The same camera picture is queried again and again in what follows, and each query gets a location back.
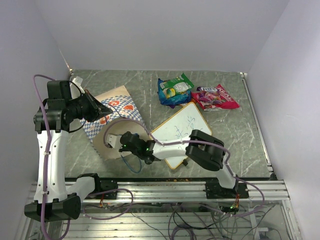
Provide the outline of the blue checkered paper bag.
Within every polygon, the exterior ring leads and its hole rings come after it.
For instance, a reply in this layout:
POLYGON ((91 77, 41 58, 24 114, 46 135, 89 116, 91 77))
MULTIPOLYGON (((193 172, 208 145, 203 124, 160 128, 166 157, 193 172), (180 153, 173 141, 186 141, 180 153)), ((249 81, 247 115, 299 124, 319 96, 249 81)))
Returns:
POLYGON ((126 165, 129 170, 138 174, 142 170, 142 160, 138 159, 138 169, 134 169, 127 158, 132 153, 129 151, 119 152, 119 149, 108 148, 105 146, 105 138, 108 134, 123 135, 127 131, 138 134, 143 140, 149 138, 143 118, 125 86, 120 86, 104 92, 95 97, 106 107, 113 110, 113 113, 98 120, 88 122, 81 120, 84 124, 84 132, 93 144, 94 149, 99 155, 100 161, 112 166, 126 165))

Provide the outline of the blue fruit candy bag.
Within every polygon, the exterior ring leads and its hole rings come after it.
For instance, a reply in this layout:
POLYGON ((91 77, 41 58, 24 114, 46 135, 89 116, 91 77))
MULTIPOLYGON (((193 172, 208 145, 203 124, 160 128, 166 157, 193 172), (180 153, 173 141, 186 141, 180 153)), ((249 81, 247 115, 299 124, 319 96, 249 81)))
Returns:
POLYGON ((157 80, 157 94, 158 99, 160 101, 161 105, 169 106, 169 105, 183 105, 187 104, 191 101, 192 95, 191 91, 187 90, 186 92, 183 92, 182 94, 178 94, 169 98, 166 98, 164 92, 161 90, 160 84, 165 83, 166 81, 161 80, 160 78, 157 80))

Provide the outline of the green snack packet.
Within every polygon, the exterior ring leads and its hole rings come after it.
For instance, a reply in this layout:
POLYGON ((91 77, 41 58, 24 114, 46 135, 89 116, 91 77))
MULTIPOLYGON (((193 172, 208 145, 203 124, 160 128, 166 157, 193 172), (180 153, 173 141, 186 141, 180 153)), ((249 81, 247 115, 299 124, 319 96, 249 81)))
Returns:
POLYGON ((181 95, 188 90, 191 90, 194 87, 194 84, 185 75, 185 73, 182 73, 175 78, 166 81, 161 80, 159 82, 159 87, 160 90, 164 93, 164 96, 169 99, 177 95, 181 95))

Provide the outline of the red sweet chilli packet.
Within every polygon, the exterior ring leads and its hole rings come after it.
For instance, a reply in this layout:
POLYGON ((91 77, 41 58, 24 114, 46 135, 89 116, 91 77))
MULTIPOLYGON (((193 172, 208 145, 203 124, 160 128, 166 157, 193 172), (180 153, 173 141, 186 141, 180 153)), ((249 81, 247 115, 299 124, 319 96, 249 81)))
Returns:
POLYGON ((191 93, 191 97, 202 110, 207 112, 234 110, 240 107, 220 84, 216 87, 199 86, 196 92, 191 93))

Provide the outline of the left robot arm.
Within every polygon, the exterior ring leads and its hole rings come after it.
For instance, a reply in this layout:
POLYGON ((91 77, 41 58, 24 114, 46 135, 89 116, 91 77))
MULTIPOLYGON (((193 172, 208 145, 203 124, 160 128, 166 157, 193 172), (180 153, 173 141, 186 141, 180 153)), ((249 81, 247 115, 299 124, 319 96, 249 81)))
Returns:
POLYGON ((87 90, 72 97, 71 81, 51 80, 48 97, 40 101, 33 117, 39 145, 38 181, 33 202, 25 205, 26 217, 36 221, 76 220, 82 201, 102 193, 96 173, 81 174, 70 187, 65 182, 65 155, 70 124, 76 120, 92 123, 113 111, 100 103, 87 90))

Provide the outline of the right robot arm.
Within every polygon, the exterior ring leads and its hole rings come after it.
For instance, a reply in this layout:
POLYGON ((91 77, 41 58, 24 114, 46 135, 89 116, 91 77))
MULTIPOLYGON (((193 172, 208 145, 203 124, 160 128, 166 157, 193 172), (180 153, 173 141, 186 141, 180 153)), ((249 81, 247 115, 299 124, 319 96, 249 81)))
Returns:
POLYGON ((231 153, 224 143, 201 130, 193 130, 189 136, 163 142, 143 140, 129 131, 119 142, 120 152, 131 152, 147 165, 168 158, 188 157, 207 171, 215 172, 220 192, 226 198, 238 192, 238 177, 229 166, 231 153))

